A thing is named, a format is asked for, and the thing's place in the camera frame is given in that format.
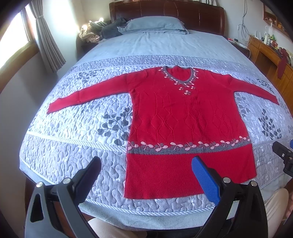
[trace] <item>red sweater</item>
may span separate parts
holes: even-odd
[[[129,92],[133,119],[124,196],[133,199],[203,193],[191,169],[199,155],[235,183],[256,176],[252,145],[234,92],[276,104],[264,89],[207,70],[157,67],[123,74],[51,103],[48,113]]]

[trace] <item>wooden dresser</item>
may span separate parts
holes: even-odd
[[[278,79],[277,68],[281,60],[278,54],[255,37],[250,38],[248,48],[250,60],[278,90],[293,115],[293,68],[287,64],[282,78]]]

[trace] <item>wooden window frame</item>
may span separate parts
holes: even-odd
[[[0,68],[0,93],[3,91],[4,87],[8,84],[11,78],[20,70],[20,68],[39,52],[39,48],[35,42],[35,38],[33,35],[32,25],[28,19],[25,8],[21,11],[21,15],[29,42],[18,51],[16,51],[14,55],[11,56]],[[8,24],[5,24],[4,30],[3,28],[0,30],[0,32],[2,33],[0,35],[0,39],[6,32],[9,25],[10,22]]]

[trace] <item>mattress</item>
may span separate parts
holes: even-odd
[[[289,147],[293,121],[284,100],[260,71],[222,36],[190,31],[188,35],[136,33],[108,39],[93,48],[58,82],[33,119],[20,150],[20,169],[34,181],[61,182],[88,165],[94,156],[102,170],[80,209],[130,230],[201,226],[214,208],[204,194],[168,199],[124,198],[127,140],[132,122],[128,93],[93,100],[47,115],[49,103],[82,88],[158,66],[196,67],[255,84],[274,94],[280,105],[248,93],[235,93],[239,113],[252,142],[264,200],[283,187],[283,161],[272,143]],[[123,120],[105,133],[109,117]],[[231,209],[234,216],[237,203]]]

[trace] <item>ribbed hem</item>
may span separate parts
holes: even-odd
[[[195,156],[221,177],[243,183],[256,176],[252,145],[229,151],[198,154],[127,154],[124,197],[131,199],[177,198],[203,193],[191,169]]]

